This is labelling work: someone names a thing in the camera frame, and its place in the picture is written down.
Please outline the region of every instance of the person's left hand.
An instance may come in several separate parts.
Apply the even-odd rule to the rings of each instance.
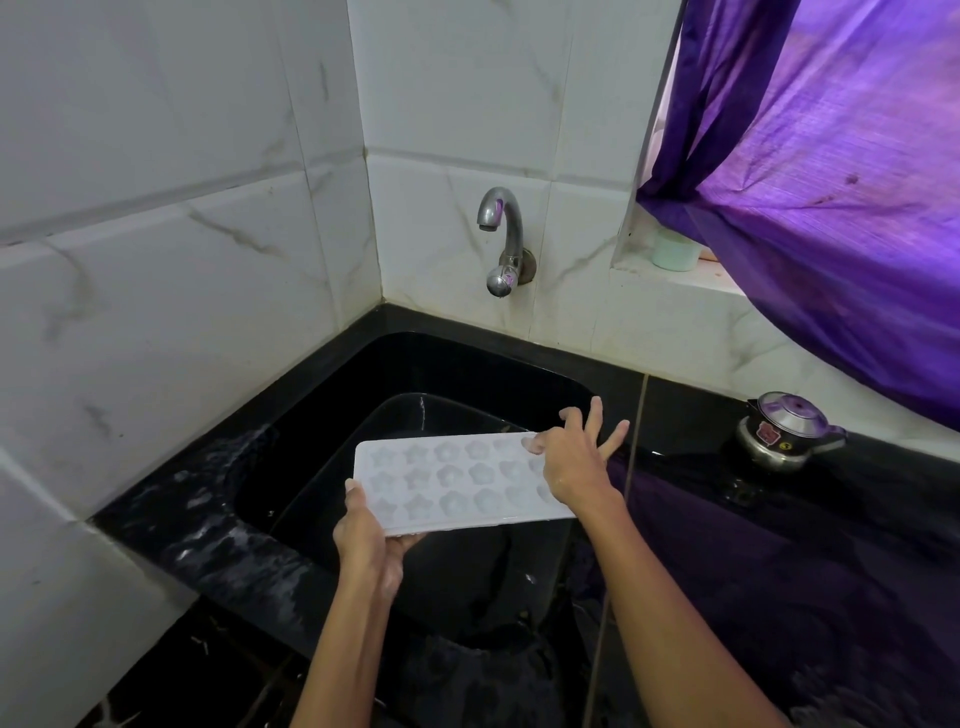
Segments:
[[[396,596],[403,580],[403,555],[425,534],[387,538],[383,526],[367,507],[367,494],[359,482],[346,482],[347,514],[333,528],[333,543],[340,553],[341,579],[374,576],[380,594]]]

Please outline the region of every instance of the person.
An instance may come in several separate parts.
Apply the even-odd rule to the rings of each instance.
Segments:
[[[617,627],[654,728],[782,728],[772,703],[710,631],[644,542],[607,460],[623,443],[619,423],[597,445],[603,404],[594,397],[586,422],[576,407],[563,427],[525,443],[545,454],[550,491],[580,520],[607,582]],[[292,728],[370,724],[377,667],[390,606],[403,577],[403,555],[421,536],[385,538],[363,487],[347,481],[347,514],[333,539],[340,580],[307,674]]]

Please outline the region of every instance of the purple curtain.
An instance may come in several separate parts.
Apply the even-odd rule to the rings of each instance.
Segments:
[[[960,0],[689,0],[636,198],[799,345],[960,429]]]

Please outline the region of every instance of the wall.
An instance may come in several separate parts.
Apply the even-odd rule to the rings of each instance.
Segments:
[[[191,598],[84,524],[380,300],[345,0],[0,7],[0,723]]]
[[[631,203],[679,0],[348,0],[382,268],[391,302],[741,399],[809,397],[850,429],[960,460],[960,434],[893,404],[773,328],[715,263],[650,264]],[[485,289],[514,190],[535,280]],[[635,216],[623,227],[625,214]]]

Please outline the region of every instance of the silver faucet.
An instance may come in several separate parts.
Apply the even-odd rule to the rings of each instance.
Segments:
[[[494,187],[480,201],[477,225],[482,231],[493,232],[500,227],[504,215],[507,216],[507,245],[500,264],[487,276],[487,290],[501,299],[509,296],[516,286],[532,280],[537,272],[537,262],[523,247],[523,220],[514,193],[506,187]]]

